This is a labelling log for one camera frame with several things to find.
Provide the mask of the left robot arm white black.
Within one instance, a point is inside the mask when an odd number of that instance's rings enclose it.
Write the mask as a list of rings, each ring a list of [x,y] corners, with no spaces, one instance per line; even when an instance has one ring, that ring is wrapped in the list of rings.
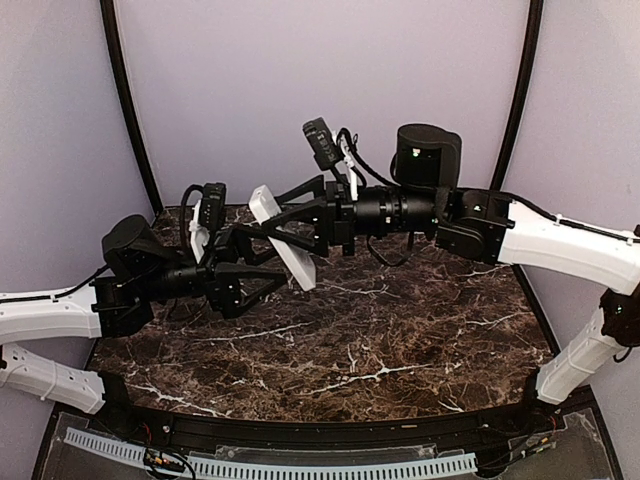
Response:
[[[104,266],[63,291],[1,297],[1,383],[41,400],[64,403],[103,421],[120,436],[141,427],[123,379],[46,359],[21,342],[58,337],[120,338],[154,318],[152,305],[203,297],[225,318],[237,318],[287,281],[263,268],[274,250],[257,254],[257,230],[222,220],[183,223],[190,244],[163,246],[140,215],[121,220],[102,240]]]

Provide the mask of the small circuit board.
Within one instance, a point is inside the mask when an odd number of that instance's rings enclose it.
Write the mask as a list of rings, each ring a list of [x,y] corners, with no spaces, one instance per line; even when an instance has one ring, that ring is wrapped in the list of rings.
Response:
[[[184,462],[168,453],[146,449],[143,453],[143,464],[154,472],[183,473],[186,469]]]

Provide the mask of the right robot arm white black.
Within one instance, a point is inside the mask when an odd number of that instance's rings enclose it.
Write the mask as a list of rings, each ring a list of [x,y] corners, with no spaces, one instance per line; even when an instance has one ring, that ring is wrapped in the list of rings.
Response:
[[[303,127],[322,172],[339,163],[346,175],[316,177],[280,196],[256,188],[249,207],[289,271],[306,289],[316,285],[311,259],[332,246],[351,254],[357,236],[424,234],[453,255],[489,265],[528,265],[604,287],[581,332],[543,365],[529,394],[510,413],[521,434],[534,432],[549,405],[564,402],[608,359],[639,344],[639,234],[584,224],[544,211],[507,192],[458,184],[462,141],[437,126],[401,126],[388,177],[373,187],[358,180],[364,167],[347,130],[322,119]]]

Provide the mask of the black front frame rail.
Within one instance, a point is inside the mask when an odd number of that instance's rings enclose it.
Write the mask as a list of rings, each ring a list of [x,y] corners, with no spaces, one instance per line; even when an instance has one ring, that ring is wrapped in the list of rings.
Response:
[[[144,407],[136,418],[151,430],[151,444],[184,451],[213,452],[220,446],[293,450],[347,450],[434,444],[448,448],[494,448],[524,435],[524,408],[518,404],[432,417],[334,423],[232,420],[171,413]]]

